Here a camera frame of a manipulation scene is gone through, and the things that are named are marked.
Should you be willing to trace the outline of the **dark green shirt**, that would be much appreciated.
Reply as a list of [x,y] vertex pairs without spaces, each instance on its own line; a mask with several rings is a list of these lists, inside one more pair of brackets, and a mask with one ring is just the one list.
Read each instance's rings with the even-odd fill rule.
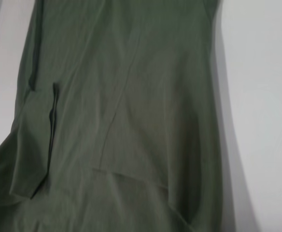
[[220,232],[219,0],[35,0],[0,232]]

